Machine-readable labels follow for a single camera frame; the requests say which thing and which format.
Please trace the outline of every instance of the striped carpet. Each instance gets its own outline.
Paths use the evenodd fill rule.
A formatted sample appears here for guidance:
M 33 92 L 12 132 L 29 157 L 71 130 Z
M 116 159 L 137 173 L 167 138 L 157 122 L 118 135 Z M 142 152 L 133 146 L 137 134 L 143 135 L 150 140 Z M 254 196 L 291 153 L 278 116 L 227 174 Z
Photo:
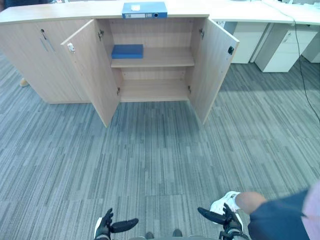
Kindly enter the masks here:
M 320 113 L 320 65 L 302 64 Z M 181 101 L 121 103 L 104 128 L 91 104 L 49 105 L 19 87 L 0 55 L 0 240 L 90 240 L 110 207 L 114 221 L 139 218 L 115 239 L 175 228 L 218 239 L 197 207 L 229 190 L 306 188 L 320 178 L 320 126 L 298 67 L 233 64 L 204 126 Z

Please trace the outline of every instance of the dark sleeve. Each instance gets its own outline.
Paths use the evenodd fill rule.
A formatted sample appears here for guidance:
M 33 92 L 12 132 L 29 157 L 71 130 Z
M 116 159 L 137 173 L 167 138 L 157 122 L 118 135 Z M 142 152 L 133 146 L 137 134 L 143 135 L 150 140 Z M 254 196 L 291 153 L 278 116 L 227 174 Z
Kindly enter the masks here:
M 48 3 L 49 0 L 4 0 L 4 8 Z

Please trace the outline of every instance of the white drawer unit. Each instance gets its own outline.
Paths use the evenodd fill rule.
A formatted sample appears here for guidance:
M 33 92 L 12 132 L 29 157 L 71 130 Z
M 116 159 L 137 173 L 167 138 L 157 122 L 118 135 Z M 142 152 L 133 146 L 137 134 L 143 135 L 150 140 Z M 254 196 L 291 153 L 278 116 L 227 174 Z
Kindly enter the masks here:
M 286 73 L 307 48 L 317 31 L 307 25 L 275 24 L 255 59 L 262 72 Z
M 317 34 L 312 39 L 308 47 L 304 50 L 302 55 L 310 62 L 310 63 L 320 63 L 320 27 L 317 26 Z
M 233 64 L 247 64 L 265 31 L 266 22 L 226 22 L 224 29 L 240 42 L 233 57 Z

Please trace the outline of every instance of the blue box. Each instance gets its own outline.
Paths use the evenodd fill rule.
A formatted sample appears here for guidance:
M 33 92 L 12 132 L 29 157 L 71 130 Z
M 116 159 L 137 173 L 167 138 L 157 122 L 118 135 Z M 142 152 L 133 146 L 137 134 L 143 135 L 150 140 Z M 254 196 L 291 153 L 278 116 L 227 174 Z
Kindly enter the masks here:
M 143 44 L 116 44 L 112 49 L 113 59 L 142 59 L 144 57 Z
M 158 2 L 125 2 L 122 9 L 124 19 L 161 19 L 168 16 L 166 4 Z

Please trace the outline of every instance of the white sneaker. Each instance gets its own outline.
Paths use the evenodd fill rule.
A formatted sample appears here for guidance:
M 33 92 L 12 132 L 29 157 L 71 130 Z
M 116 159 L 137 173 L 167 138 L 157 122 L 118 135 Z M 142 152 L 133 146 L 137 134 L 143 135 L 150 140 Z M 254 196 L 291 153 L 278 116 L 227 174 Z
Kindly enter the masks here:
M 240 192 L 237 191 L 228 191 L 222 198 L 220 198 L 217 201 L 214 201 L 211 204 L 210 212 L 214 212 L 216 214 L 223 215 L 224 212 L 224 204 L 228 204 L 229 208 L 232 212 L 236 212 L 238 209 L 240 209 L 235 202 L 234 197 L 236 197 Z

